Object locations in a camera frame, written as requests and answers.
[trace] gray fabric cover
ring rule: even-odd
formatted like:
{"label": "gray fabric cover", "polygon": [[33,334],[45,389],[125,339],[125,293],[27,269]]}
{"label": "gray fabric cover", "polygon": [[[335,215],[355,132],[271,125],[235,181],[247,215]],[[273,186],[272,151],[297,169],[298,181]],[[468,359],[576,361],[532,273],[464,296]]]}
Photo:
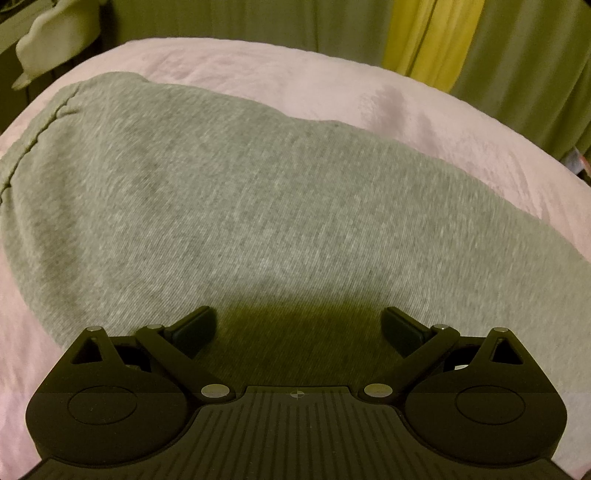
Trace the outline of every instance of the gray fabric cover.
{"label": "gray fabric cover", "polygon": [[62,89],[0,162],[20,292],[63,347],[199,305],[197,360],[247,384],[359,388],[400,357],[395,305],[513,330],[559,392],[591,392],[591,265],[480,181],[393,140],[106,73]]}

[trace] green curtain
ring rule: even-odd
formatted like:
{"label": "green curtain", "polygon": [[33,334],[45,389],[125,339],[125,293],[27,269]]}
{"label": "green curtain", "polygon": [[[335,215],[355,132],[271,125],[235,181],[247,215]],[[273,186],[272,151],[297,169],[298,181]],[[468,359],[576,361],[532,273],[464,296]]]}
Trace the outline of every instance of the green curtain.
{"label": "green curtain", "polygon": [[462,71],[484,3],[395,1],[382,66],[449,93]]}
{"label": "green curtain", "polygon": [[486,0],[455,97],[556,159],[591,154],[591,8],[583,0]]}
{"label": "green curtain", "polygon": [[105,45],[150,37],[270,43],[380,65],[394,0],[111,0]]}

